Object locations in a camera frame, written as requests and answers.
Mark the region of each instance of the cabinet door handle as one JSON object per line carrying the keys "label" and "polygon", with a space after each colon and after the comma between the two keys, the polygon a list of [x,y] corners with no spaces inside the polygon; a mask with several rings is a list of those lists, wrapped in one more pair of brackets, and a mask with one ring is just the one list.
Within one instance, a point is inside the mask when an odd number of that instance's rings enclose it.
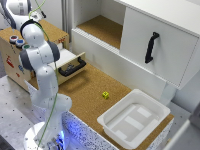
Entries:
{"label": "cabinet door handle", "polygon": [[157,39],[160,35],[156,32],[153,32],[153,36],[151,37],[150,41],[149,41],[149,45],[147,48],[147,53],[146,53],[146,57],[145,57],[145,63],[148,64],[149,62],[151,62],[153,60],[153,57],[151,57],[151,53],[153,50],[153,46],[154,46],[154,40]]}
{"label": "cabinet door handle", "polygon": [[58,72],[64,76],[64,77],[68,77],[70,76],[71,74],[75,73],[76,71],[80,70],[81,68],[85,67],[86,65],[86,62],[84,60],[81,59],[81,57],[78,57],[78,62],[80,63],[78,66],[72,68],[72,69],[69,69],[69,70],[65,70],[63,71],[62,68],[59,68],[58,69]]}

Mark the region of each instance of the white container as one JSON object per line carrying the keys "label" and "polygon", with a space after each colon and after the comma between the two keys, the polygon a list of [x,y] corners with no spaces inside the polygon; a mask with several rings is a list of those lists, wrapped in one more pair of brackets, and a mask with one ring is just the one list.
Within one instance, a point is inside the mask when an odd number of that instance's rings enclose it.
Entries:
{"label": "white container", "polygon": [[97,120],[122,147],[136,149],[169,113],[166,106],[140,90],[133,90]]}

